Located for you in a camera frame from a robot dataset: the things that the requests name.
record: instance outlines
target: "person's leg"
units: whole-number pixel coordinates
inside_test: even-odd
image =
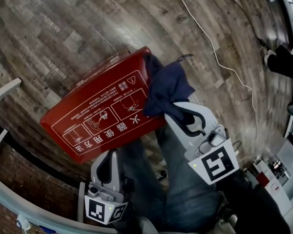
[[[293,55],[282,45],[265,57],[265,63],[270,71],[293,78]]]
[[[162,224],[165,194],[147,160],[141,139],[118,149],[127,177],[134,180],[131,203],[135,211],[147,217],[155,227]]]
[[[155,131],[168,167],[166,220],[170,231],[197,232],[210,227],[221,196],[188,165],[185,149],[169,126]]]

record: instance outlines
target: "brick wall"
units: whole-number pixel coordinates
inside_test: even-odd
[[[0,181],[29,202],[77,220],[78,189],[46,174],[4,143],[0,146]]]
[[[17,216],[8,209],[0,205],[0,234],[18,234],[22,233],[21,229],[16,226]],[[31,225],[28,234],[44,234],[38,226]]]

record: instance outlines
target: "shoe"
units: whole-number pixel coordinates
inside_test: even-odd
[[[264,56],[264,64],[266,67],[268,67],[268,57],[271,55],[277,56],[277,54],[274,51],[272,51],[271,49],[268,50],[268,53]]]

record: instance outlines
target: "wooden floor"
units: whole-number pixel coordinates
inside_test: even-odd
[[[0,0],[0,87],[16,77],[23,81],[0,102],[0,124],[49,165],[77,179],[87,177],[90,164],[76,164],[39,120],[94,65],[124,47],[146,45],[163,64],[194,54],[183,62],[188,79],[199,102],[217,115],[234,141],[242,141],[239,158],[275,152],[286,128],[293,82],[263,66],[264,51],[232,0],[185,1],[210,35],[219,61],[254,89],[258,141],[251,92],[217,65],[208,39],[180,0]],[[288,44],[279,2],[238,1],[271,48]]]

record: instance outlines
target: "red fire blanket case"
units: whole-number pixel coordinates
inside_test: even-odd
[[[84,76],[43,118],[41,125],[78,163],[118,148],[164,125],[146,117],[149,75],[146,47],[119,53]]]

